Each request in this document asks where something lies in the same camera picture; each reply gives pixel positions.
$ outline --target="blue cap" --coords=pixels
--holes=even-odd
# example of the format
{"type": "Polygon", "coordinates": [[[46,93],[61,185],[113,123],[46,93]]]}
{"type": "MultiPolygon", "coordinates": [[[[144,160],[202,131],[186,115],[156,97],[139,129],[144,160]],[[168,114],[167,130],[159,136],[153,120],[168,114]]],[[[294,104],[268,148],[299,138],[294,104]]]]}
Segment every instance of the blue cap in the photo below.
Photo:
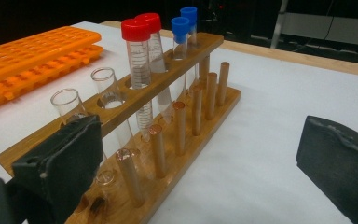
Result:
{"type": "Polygon", "coordinates": [[[180,9],[182,17],[186,17],[190,20],[190,26],[193,26],[197,22],[197,8],[196,7],[182,7],[180,9]]]}
{"type": "Polygon", "coordinates": [[[175,17],[171,20],[172,32],[176,36],[175,41],[182,44],[186,40],[186,35],[190,31],[190,20],[185,17],[175,17]]]}

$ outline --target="wooden peg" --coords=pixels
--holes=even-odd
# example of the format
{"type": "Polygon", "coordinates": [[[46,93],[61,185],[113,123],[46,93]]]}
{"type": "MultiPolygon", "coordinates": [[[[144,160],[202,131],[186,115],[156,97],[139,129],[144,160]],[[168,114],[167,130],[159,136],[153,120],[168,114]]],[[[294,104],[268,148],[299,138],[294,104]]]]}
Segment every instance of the wooden peg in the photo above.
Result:
{"type": "Polygon", "coordinates": [[[202,61],[199,62],[199,74],[200,82],[206,83],[206,78],[209,73],[210,55],[206,56],[202,61]]]}
{"type": "Polygon", "coordinates": [[[145,202],[145,199],[141,191],[135,165],[132,161],[131,152],[126,148],[118,150],[116,153],[116,160],[118,167],[120,168],[120,172],[123,175],[124,182],[126,183],[133,206],[142,206],[142,204],[145,202]]]}
{"type": "Polygon", "coordinates": [[[226,100],[226,89],[228,80],[229,63],[220,63],[219,86],[217,89],[217,105],[222,106],[226,100]]]}
{"type": "Polygon", "coordinates": [[[167,173],[165,162],[165,146],[162,138],[162,127],[159,124],[153,124],[149,128],[151,147],[155,163],[156,177],[163,178],[167,173]]]}
{"type": "Polygon", "coordinates": [[[200,135],[201,131],[201,108],[202,108],[202,87],[195,86],[193,89],[192,115],[192,133],[194,136],[200,135]]]}
{"type": "Polygon", "coordinates": [[[186,105],[183,102],[177,101],[173,103],[175,111],[175,154],[182,156],[185,154],[185,136],[186,136],[186,105]]]}
{"type": "Polygon", "coordinates": [[[205,118],[211,120],[214,117],[214,105],[216,102],[216,73],[208,73],[207,88],[206,88],[206,111],[205,118]]]}

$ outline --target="centrifuge tube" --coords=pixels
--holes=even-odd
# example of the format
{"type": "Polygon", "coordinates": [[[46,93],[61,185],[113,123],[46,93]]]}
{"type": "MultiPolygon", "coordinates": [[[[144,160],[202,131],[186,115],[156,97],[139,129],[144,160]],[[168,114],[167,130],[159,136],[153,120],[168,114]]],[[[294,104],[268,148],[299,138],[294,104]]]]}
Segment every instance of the centrifuge tube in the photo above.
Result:
{"type": "MultiPolygon", "coordinates": [[[[189,19],[176,17],[171,20],[173,32],[173,59],[183,60],[187,54],[187,33],[189,19]]],[[[186,73],[173,82],[172,98],[174,100],[186,97],[186,73]]]]}
{"type": "MultiPolygon", "coordinates": [[[[159,31],[161,30],[161,20],[157,13],[144,13],[137,17],[137,20],[144,20],[149,24],[150,27],[150,39],[149,44],[149,65],[150,70],[153,73],[165,73],[165,61],[161,45],[161,36],[159,31]]],[[[158,109],[165,122],[171,123],[172,117],[172,99],[170,87],[164,89],[157,95],[158,109]]]]}
{"type": "MultiPolygon", "coordinates": [[[[188,47],[197,47],[197,8],[196,7],[183,7],[180,9],[181,17],[188,18],[189,31],[188,31],[188,47]]],[[[186,88],[187,95],[193,95],[193,87],[199,82],[199,64],[196,63],[192,68],[186,72],[186,88]]]]}
{"type": "MultiPolygon", "coordinates": [[[[121,23],[121,36],[127,43],[127,53],[131,70],[131,86],[141,89],[150,84],[150,67],[148,40],[150,39],[149,24],[146,21],[127,19],[121,23]]],[[[143,139],[150,139],[149,127],[153,122],[152,102],[142,106],[136,112],[138,127],[143,139]]]]}

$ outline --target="orange plastic rack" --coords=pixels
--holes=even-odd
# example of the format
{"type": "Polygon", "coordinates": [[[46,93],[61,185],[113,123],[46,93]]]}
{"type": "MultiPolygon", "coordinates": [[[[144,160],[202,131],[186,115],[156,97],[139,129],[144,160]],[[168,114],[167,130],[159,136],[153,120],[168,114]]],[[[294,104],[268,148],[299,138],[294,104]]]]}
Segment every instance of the orange plastic rack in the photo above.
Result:
{"type": "Polygon", "coordinates": [[[0,105],[99,58],[101,35],[61,27],[0,45],[0,105]]]}

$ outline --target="test tube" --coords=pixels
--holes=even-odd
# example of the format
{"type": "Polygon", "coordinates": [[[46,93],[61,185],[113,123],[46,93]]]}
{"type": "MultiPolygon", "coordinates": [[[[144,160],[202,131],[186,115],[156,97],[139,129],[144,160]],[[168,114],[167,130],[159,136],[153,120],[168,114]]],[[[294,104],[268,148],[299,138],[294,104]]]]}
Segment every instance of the test tube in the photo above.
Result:
{"type": "MultiPolygon", "coordinates": [[[[121,96],[115,70],[113,68],[97,68],[92,71],[91,78],[98,89],[98,103],[100,104],[100,107],[111,109],[123,104],[124,99],[121,96]]],[[[132,130],[127,119],[114,129],[114,133],[117,137],[120,148],[128,148],[131,151],[132,156],[140,153],[139,149],[136,147],[132,130]]]]}
{"type": "Polygon", "coordinates": [[[88,115],[79,93],[75,89],[57,91],[51,96],[50,101],[59,112],[63,124],[84,118],[88,115]]]}
{"type": "Polygon", "coordinates": [[[107,159],[106,154],[103,154],[103,160],[100,163],[95,181],[103,192],[103,197],[109,201],[113,196],[113,184],[117,179],[117,171],[113,168],[113,164],[107,159]]]}
{"type": "Polygon", "coordinates": [[[182,7],[180,9],[180,16],[189,19],[190,38],[188,45],[195,48],[197,46],[197,8],[196,7],[182,7]]]}
{"type": "MultiPolygon", "coordinates": [[[[188,47],[195,49],[197,47],[197,8],[196,7],[183,7],[180,9],[181,17],[188,18],[189,31],[188,31],[188,47]]],[[[186,88],[187,96],[193,95],[193,88],[199,81],[199,64],[196,63],[192,68],[186,72],[186,88]]]]}
{"type": "MultiPolygon", "coordinates": [[[[187,33],[189,30],[189,19],[176,17],[171,20],[173,32],[173,59],[183,60],[187,54],[187,33]]],[[[172,98],[174,100],[184,100],[186,96],[186,73],[173,82],[174,88],[172,98]]]]}
{"type": "MultiPolygon", "coordinates": [[[[159,31],[161,30],[161,20],[157,13],[144,13],[135,17],[138,20],[146,21],[150,26],[150,39],[149,44],[149,64],[150,70],[153,73],[165,73],[165,61],[161,45],[161,36],[159,31]]],[[[170,87],[164,89],[157,95],[158,110],[165,122],[171,123],[172,117],[172,99],[170,87]]]]}
{"type": "MultiPolygon", "coordinates": [[[[121,23],[121,36],[126,40],[127,53],[131,70],[131,86],[141,89],[150,84],[150,67],[148,40],[150,39],[149,24],[146,21],[127,19],[121,23]]],[[[152,102],[149,101],[136,112],[138,127],[143,139],[150,139],[149,127],[153,122],[152,102]]]]}

